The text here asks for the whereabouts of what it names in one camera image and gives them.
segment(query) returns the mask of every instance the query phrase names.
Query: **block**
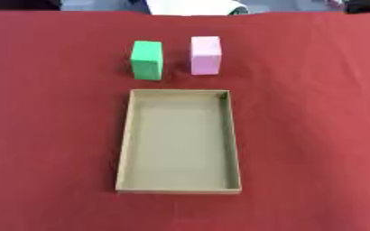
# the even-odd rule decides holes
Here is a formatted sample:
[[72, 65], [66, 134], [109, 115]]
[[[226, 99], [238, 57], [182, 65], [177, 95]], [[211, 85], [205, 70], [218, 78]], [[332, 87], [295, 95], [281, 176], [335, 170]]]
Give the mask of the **block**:
[[162, 43], [135, 41], [130, 57], [135, 79], [162, 79]]
[[219, 37], [192, 37], [190, 61], [192, 75], [217, 75], [220, 71], [221, 56]]

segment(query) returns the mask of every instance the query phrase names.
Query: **green block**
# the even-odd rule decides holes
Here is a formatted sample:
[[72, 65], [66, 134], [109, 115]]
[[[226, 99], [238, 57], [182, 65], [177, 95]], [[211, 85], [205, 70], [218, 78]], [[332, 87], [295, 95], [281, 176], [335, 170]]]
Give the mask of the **green block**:
[[135, 79], [162, 79], [161, 42], [135, 41], [130, 61]]

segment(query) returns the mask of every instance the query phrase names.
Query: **pink cube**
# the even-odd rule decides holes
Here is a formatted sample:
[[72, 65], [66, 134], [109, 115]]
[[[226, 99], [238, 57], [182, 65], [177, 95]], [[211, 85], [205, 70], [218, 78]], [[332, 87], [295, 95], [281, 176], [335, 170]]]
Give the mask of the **pink cube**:
[[217, 75], [220, 70], [221, 47], [217, 36], [192, 37], [192, 75]]

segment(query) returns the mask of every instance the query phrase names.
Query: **tray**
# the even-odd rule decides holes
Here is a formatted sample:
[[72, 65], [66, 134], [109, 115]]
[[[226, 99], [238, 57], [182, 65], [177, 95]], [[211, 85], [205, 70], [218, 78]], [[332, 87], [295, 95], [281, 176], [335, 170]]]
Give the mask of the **tray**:
[[240, 192], [230, 101], [226, 90], [132, 90], [116, 189]]

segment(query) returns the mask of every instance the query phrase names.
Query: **red cloth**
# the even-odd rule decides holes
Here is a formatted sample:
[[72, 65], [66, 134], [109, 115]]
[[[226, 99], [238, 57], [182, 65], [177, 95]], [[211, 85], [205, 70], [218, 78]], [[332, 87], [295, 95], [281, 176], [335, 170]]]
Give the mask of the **red cloth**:
[[[197, 35], [219, 76], [190, 75]], [[132, 88], [231, 90], [242, 194], [116, 194]], [[31, 230], [370, 231], [370, 14], [0, 13], [0, 231]]]

